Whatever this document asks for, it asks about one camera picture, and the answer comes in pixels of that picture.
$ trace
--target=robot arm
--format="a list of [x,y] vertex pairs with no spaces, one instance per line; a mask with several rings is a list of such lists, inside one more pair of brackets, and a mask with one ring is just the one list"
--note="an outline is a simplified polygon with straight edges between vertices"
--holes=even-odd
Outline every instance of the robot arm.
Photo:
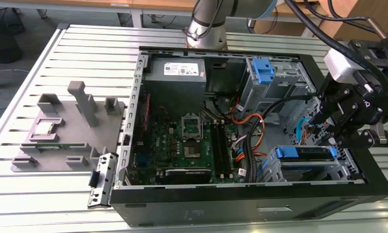
[[[388,147],[388,133],[383,124],[388,121],[388,36],[376,22],[368,19],[382,41],[351,40],[348,48],[334,45],[331,38],[307,21],[292,0],[286,0],[292,11],[314,34],[332,47],[324,61],[330,70],[318,93],[322,101],[319,112],[310,120],[319,125],[332,117],[327,126],[330,134],[318,144],[347,147]],[[370,125],[358,135],[358,130]]]
[[[364,28],[376,32],[382,41],[352,40],[346,47],[318,28],[294,0],[284,1],[318,38],[332,47],[324,58],[330,73],[318,93],[319,112],[310,120],[310,124],[322,125],[332,117],[335,125],[327,126],[330,134],[318,144],[338,144],[342,148],[388,147],[388,133],[383,126],[388,121],[387,33],[374,19],[364,17],[371,25],[371,28],[366,26]],[[276,2],[276,0],[198,0],[192,23],[184,31],[187,46],[226,49],[226,17],[264,17],[272,12]],[[370,125],[371,128],[358,135],[358,130],[364,125]],[[316,133],[316,128],[312,127],[310,133]]]
[[198,0],[184,30],[190,48],[224,49],[226,17],[259,18],[272,13],[278,0]]

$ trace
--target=metal bracket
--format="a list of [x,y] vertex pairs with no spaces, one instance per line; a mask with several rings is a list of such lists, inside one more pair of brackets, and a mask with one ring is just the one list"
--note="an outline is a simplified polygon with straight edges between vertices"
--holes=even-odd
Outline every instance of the metal bracket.
[[[188,133],[187,132],[187,129],[186,129],[187,122],[191,120],[196,121],[198,133]],[[203,133],[202,133],[202,120],[196,114],[192,113],[192,115],[191,115],[190,113],[187,113],[187,115],[182,117],[182,128],[183,128],[183,130],[182,130],[183,140],[187,141],[188,139],[192,138],[196,140],[196,142],[200,142],[202,135],[203,135]]]
[[110,208],[110,195],[114,182],[114,174],[119,155],[108,153],[100,156],[96,171],[92,172],[90,186],[91,195],[88,209]]
[[380,140],[380,144],[387,144],[388,140],[386,138],[386,130],[384,125],[382,122],[376,123],[375,125],[370,126],[370,130],[376,132],[378,138]]

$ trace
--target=black cable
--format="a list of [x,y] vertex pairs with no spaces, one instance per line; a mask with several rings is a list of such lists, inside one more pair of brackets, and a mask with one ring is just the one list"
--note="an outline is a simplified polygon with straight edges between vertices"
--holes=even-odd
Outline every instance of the black cable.
[[175,21],[176,16],[174,17],[174,19],[171,20],[170,24],[167,24],[166,26],[163,26],[163,28],[166,29],[166,27],[168,27],[170,25],[172,25],[172,22]]
[[278,7],[275,7],[275,18],[274,18],[270,30],[262,34],[268,34],[274,30],[274,28],[276,27],[276,24],[278,24],[278,16],[279,16]]
[[254,151],[252,151],[252,136],[251,133],[247,134],[246,137],[246,145],[247,145],[247,151],[244,153],[246,158],[248,158],[250,164],[251,164],[251,182],[255,183],[256,182],[256,176],[258,176],[258,164],[256,164],[256,160],[255,160],[255,155],[254,155]]
[[[284,0],[288,7],[294,11],[296,17],[300,19],[303,24],[307,26],[307,28],[311,30],[314,35],[338,52],[340,52],[351,61],[354,61],[356,64],[360,65],[375,77],[376,81],[380,84],[380,89],[378,90],[378,97],[386,97],[388,96],[388,78],[383,74],[383,72],[379,70],[379,68],[355,51],[352,51],[350,48],[347,48],[343,44],[340,44],[336,40],[334,40],[322,30],[320,28],[314,24],[314,22],[310,20],[310,18],[304,15],[300,8],[298,7],[294,0]],[[360,80],[360,78],[356,78],[358,83],[364,83],[364,80]]]
[[[246,145],[246,140],[243,140],[243,148],[248,148],[247,145]],[[250,160],[248,160],[248,157],[247,157],[247,154],[244,152],[244,162],[246,162],[246,178],[244,178],[244,182],[246,183],[250,183],[251,182],[251,163],[250,163]]]
[[[263,119],[266,119],[267,115],[286,102],[291,101],[291,100],[310,100],[315,97],[316,94],[314,95],[303,95],[303,96],[290,96],[290,97],[286,97],[278,101],[275,101],[266,109],[264,111],[262,112],[262,117]],[[254,123],[254,126],[251,128],[251,131],[250,133],[247,134],[246,136],[246,140],[244,140],[244,143],[243,143],[243,151],[244,151],[244,156],[246,158],[251,157],[252,160],[255,161],[255,158],[254,158],[254,151],[252,151],[252,145],[251,143],[248,143],[251,141],[251,138],[252,138],[252,133],[259,125],[260,121],[258,120],[255,123]],[[250,180],[258,180],[256,178],[256,173],[255,173],[255,177],[251,178]]]
[[328,21],[339,21],[339,22],[346,22],[346,21],[356,21],[356,20],[363,20],[363,21],[367,21],[370,19],[370,17],[366,17],[366,16],[356,16],[356,17],[338,17],[338,18],[334,18],[334,17],[328,17],[328,16],[323,16],[322,14],[318,13],[318,11],[315,11],[315,9],[312,8],[311,6],[311,3],[308,0],[303,0],[304,3],[306,3],[306,6],[310,10],[310,12],[319,18],[324,19],[324,20],[328,20]]
[[[328,0],[328,7],[330,7],[330,12],[331,12],[332,16],[335,18],[342,18],[342,16],[336,13],[336,11],[334,9],[332,0]],[[344,21],[344,23],[350,24],[350,25],[352,25],[352,26],[355,26],[355,27],[358,27],[360,29],[364,29],[368,32],[375,33],[375,30],[371,27],[368,27],[367,25],[364,25],[364,24],[360,24],[360,23],[352,22],[352,21]]]
[[[262,33],[262,34],[268,34],[268,33],[274,30],[274,28],[275,28],[275,26],[276,26],[276,24],[278,24],[278,17],[279,17],[278,7],[275,7],[275,17],[274,17],[274,21],[272,21],[272,23],[271,23],[270,30],[268,30],[267,32]],[[246,19],[247,30],[248,30],[248,32],[250,32],[251,34],[255,34],[255,33],[251,31],[250,27],[248,27],[248,20],[250,20],[250,19],[247,18],[247,19]]]

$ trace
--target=orange wire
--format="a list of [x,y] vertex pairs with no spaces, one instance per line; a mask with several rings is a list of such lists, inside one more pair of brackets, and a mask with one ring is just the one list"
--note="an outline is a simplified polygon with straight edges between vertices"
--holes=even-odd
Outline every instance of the orange wire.
[[234,114],[231,114],[231,118],[232,118],[234,123],[240,124],[240,125],[246,124],[251,120],[252,117],[258,117],[262,121],[262,135],[260,135],[260,138],[259,138],[259,141],[258,141],[255,147],[252,148],[252,151],[255,151],[259,148],[262,141],[263,141],[263,137],[264,137],[264,132],[266,132],[264,119],[263,119],[262,115],[258,113],[248,115],[244,120],[235,119]]
[[[255,155],[255,156],[267,156],[267,153],[255,152],[254,155]],[[240,161],[242,159],[244,159],[244,158],[246,158],[246,156],[244,156],[244,152],[242,152],[242,153],[239,154],[239,156],[236,157],[236,162],[239,162],[239,161]]]

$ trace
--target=metal case frame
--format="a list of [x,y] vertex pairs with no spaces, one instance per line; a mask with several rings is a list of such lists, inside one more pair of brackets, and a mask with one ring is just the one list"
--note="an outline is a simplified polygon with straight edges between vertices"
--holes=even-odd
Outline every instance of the metal case frame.
[[[318,89],[324,79],[310,55],[178,48],[143,47],[140,49],[170,55],[183,51],[184,55],[188,52],[196,54],[211,52],[234,57],[246,57],[251,54],[291,56],[302,62]],[[132,113],[132,101],[135,101],[134,104],[138,102],[135,100],[138,92],[135,91],[140,86],[142,71],[140,68],[136,69],[128,114]],[[124,132],[132,135],[128,124]],[[130,153],[130,149],[131,145],[123,144],[119,165],[128,163],[124,156]],[[363,171],[364,184],[348,182],[334,185],[250,185],[247,187],[132,190],[119,189],[115,184],[110,203],[132,227],[323,218],[359,203],[374,202],[388,197],[388,181],[368,149],[351,148],[350,151],[358,168]],[[118,170],[116,175],[124,175],[123,171]]]

